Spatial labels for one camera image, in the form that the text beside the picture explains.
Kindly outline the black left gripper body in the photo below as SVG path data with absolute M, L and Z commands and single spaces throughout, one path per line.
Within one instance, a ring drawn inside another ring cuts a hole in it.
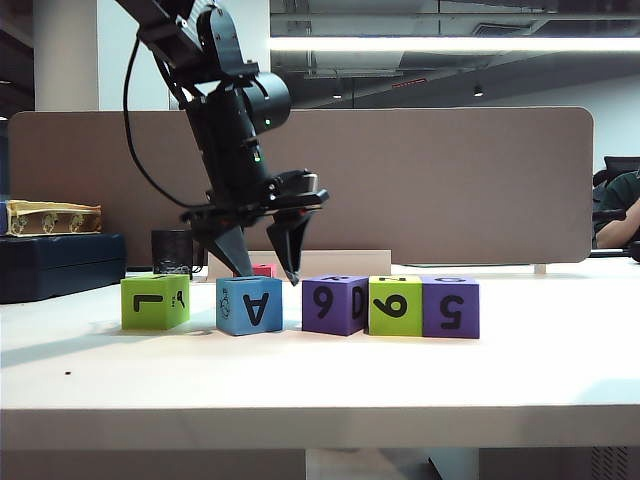
M 186 113 L 211 183 L 209 203 L 183 215 L 190 224 L 216 222 L 243 229 L 282 210 L 314 212 L 328 199 L 317 174 L 308 169 L 269 173 L 239 92 L 196 98 L 186 105 Z

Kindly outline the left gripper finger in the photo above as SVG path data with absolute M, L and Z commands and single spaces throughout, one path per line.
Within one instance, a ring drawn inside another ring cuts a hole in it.
M 313 212 L 306 208 L 282 210 L 272 214 L 267 234 L 283 272 L 293 286 L 299 283 L 302 245 Z
M 242 229 L 238 225 L 192 222 L 193 238 L 234 274 L 251 276 L 253 268 Z

